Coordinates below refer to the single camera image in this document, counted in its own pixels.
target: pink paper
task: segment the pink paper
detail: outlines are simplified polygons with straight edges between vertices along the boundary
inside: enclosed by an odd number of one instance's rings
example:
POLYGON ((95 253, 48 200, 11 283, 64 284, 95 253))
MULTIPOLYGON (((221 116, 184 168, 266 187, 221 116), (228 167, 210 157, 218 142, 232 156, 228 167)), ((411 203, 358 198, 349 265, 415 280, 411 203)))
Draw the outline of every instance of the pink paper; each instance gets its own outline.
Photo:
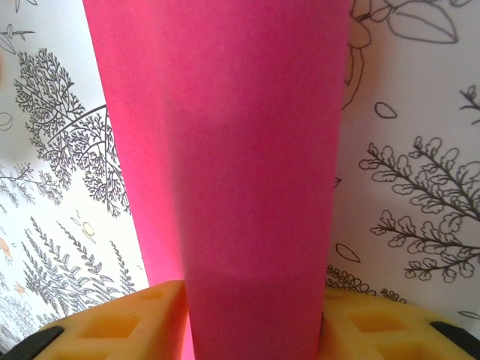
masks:
POLYGON ((315 359, 348 3, 159 3, 196 358, 315 359))
POLYGON ((196 358, 315 359, 348 1, 84 3, 151 284, 179 229, 196 358))

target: branch drawing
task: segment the branch drawing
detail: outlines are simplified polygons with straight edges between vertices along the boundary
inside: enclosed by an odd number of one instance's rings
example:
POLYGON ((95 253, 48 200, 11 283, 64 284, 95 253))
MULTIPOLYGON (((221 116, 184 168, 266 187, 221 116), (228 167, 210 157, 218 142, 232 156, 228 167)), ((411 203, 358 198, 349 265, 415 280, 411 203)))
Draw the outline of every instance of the branch drawing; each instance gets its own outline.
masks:
MULTIPOLYGON (((471 109, 471 110, 475 110, 476 112, 480 112, 480 102, 476 101, 477 87, 475 85, 469 86, 469 88, 466 91, 460 90, 460 93, 467 101, 467 104, 463 105, 460 108, 460 110, 471 109)), ((476 125, 478 123, 480 123, 480 118, 472 122, 471 125, 476 125)))
POLYGON ((22 243, 29 262, 25 262, 24 270, 26 287, 40 296, 45 304, 51 305, 58 316, 83 311, 135 291, 134 283, 131 283, 131 277, 128 276, 129 271, 113 243, 112 249, 120 268, 120 287, 110 276, 104 274, 102 262, 96 261, 95 255, 63 225, 57 223, 66 239, 58 243, 68 240, 76 253, 63 253, 62 246, 49 238, 33 217, 31 223, 37 238, 26 229, 28 242, 22 243), (82 260, 82 267, 70 265, 73 255, 82 260))
POLYGON ((473 311, 461 310, 461 311, 458 311, 458 313, 463 317, 469 317, 470 319, 480 320, 480 315, 478 315, 477 313, 474 313, 473 311))
POLYGON ((92 199, 106 204, 115 218, 121 211, 130 214, 106 105, 86 111, 71 92, 68 72, 47 49, 35 55, 20 52, 19 63, 16 102, 30 114, 26 127, 37 156, 50 163, 65 190, 72 175, 83 170, 92 199))
MULTIPOLYGON (((6 173, 0 163, 0 194, 6 195, 16 208, 20 205, 18 194, 27 203, 35 204, 33 191, 52 200, 56 205, 59 205, 62 200, 62 190, 49 173, 39 171, 35 175, 30 163, 18 163, 12 172, 6 173)), ((0 204, 0 209, 6 213, 2 204, 0 204)))
POLYGON ((398 157, 390 146, 379 151, 370 144, 370 158, 359 166, 375 170, 375 182, 392 183, 396 194, 409 197, 410 204, 420 207, 423 213, 442 215, 438 225, 425 221, 416 226, 411 217, 397 220, 385 210, 370 231, 377 236, 391 236, 390 248, 406 245, 409 254, 427 254, 421 261, 409 261, 406 278, 428 281, 432 273, 440 272, 446 283, 452 283, 458 275, 471 278, 480 263, 480 246, 464 244, 457 235, 465 221, 480 222, 480 163, 457 164, 459 149, 444 151, 442 144, 438 137, 424 144, 417 136, 414 151, 398 157), (422 165, 415 171, 411 160, 422 161, 422 165))
MULTIPOLYGON (((355 277, 353 274, 350 274, 346 271, 342 271, 339 268, 335 268, 332 265, 327 266, 327 279, 326 286, 332 287, 334 289, 350 290, 356 293, 368 294, 376 296, 378 292, 364 283, 360 278, 355 277)), ((396 292, 382 289, 379 294, 388 300, 394 302, 401 302, 406 304, 407 301, 404 298, 401 298, 396 292)))
POLYGON ((14 31, 14 27, 12 24, 7 25, 7 31, 0 31, 0 47, 9 52, 10 54, 16 54, 14 45, 12 44, 11 40, 14 36, 18 35, 22 38, 22 40, 26 40, 25 35, 27 34, 34 34, 35 31, 14 31))
MULTIPOLYGON (((471 0, 448 0, 459 8, 471 0)), ((388 30, 402 39, 429 44, 456 44, 458 31, 445 5, 446 0, 385 0, 368 1, 368 9, 355 0, 350 11, 350 36, 344 76, 343 107, 350 105, 362 82, 365 49, 372 44, 371 23, 385 23, 388 30)))

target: yellow foam block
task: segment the yellow foam block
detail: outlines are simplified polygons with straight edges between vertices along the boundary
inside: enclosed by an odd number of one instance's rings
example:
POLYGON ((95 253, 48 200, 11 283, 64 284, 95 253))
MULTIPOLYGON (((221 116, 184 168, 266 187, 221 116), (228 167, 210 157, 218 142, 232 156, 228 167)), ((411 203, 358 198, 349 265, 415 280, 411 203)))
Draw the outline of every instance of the yellow foam block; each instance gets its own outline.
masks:
POLYGON ((454 325, 420 307, 327 289, 319 360, 472 360, 433 321, 454 325))
POLYGON ((177 360, 187 320, 183 281, 169 281, 45 326, 64 333, 35 360, 177 360))

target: square hole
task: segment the square hole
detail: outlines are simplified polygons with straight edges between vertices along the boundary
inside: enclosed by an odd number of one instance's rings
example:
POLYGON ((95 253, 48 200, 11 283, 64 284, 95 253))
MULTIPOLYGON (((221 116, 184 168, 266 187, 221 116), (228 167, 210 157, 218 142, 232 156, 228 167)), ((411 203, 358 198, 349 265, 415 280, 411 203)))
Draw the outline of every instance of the square hole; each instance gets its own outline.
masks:
POLYGON ((94 319, 80 334, 83 339, 127 338, 140 322, 139 315, 110 314, 94 319))
POLYGON ((427 343, 398 342, 380 344, 377 347, 385 360, 449 360, 441 350, 434 349, 427 343))
POLYGON ((69 351, 60 352, 54 360, 105 360, 108 356, 108 352, 88 352, 88 351, 69 351))
POLYGON ((351 313, 350 319, 361 332, 393 332, 407 326, 388 311, 367 310, 351 313))

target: fern illustration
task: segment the fern illustration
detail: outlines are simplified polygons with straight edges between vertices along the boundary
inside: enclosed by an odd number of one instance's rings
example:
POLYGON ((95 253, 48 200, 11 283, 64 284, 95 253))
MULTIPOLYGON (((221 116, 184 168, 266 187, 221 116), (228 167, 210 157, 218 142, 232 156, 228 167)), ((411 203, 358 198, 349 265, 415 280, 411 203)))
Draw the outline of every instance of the fern illustration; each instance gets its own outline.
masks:
MULTIPOLYGON (((327 278, 325 281, 327 287, 334 289, 349 290, 355 293, 367 294, 367 295, 378 295, 378 292, 370 287, 370 285, 364 283, 360 278, 356 277, 353 274, 350 274, 347 271, 340 270, 335 268, 332 265, 327 266, 327 278)), ((379 294, 388 300, 394 302, 401 302, 406 304, 407 301, 404 298, 401 298, 396 292, 382 289, 379 294)))
POLYGON ((26 127, 37 156, 50 163, 65 190, 72 175, 83 170, 92 199, 106 204, 113 217, 130 213, 107 106, 86 111, 71 92, 70 75, 47 49, 19 52, 18 58, 16 102, 30 114, 26 127))
MULTIPOLYGON (((119 289, 111 277, 103 274, 102 262, 96 261, 87 247, 64 226, 58 223, 83 261, 82 268, 69 265, 71 255, 62 253, 61 246, 48 238, 33 217, 31 222, 38 240, 33 238, 28 229, 25 230, 28 244, 23 242, 22 246, 29 261, 29 264, 25 262, 26 287, 51 305, 57 315, 73 314, 135 291, 134 283, 131 282, 129 291, 124 289, 123 277, 128 273, 124 263, 120 266, 119 289)), ((116 247, 113 250, 117 258, 121 259, 116 247)))
POLYGON ((424 144, 418 136, 408 156, 396 157, 390 146, 379 151, 370 144, 370 158, 359 166, 375 170, 375 182, 392 183, 396 194, 409 197, 410 204, 439 218, 438 225, 425 221, 416 226, 411 217, 396 220, 385 210, 377 226, 370 229, 377 236, 389 234, 391 248, 405 247, 409 254, 428 255, 421 261, 409 261, 405 276, 428 281, 434 272, 441 272, 443 280, 452 283, 458 275, 471 278, 480 263, 480 247, 458 238, 465 221, 480 222, 480 162, 457 164, 459 149, 444 151, 442 145, 438 137, 424 144), (419 162, 417 169, 410 164, 412 160, 419 162))
MULTIPOLYGON (((62 189, 49 173, 39 171, 35 175, 30 163, 18 163, 13 167, 13 171, 6 173, 0 163, 0 194, 6 195, 15 207, 20 205, 18 195, 27 203, 35 204, 35 196, 32 194, 34 191, 52 200, 55 205, 59 205, 62 201, 62 189)), ((2 204, 0 209, 7 213, 2 204)))

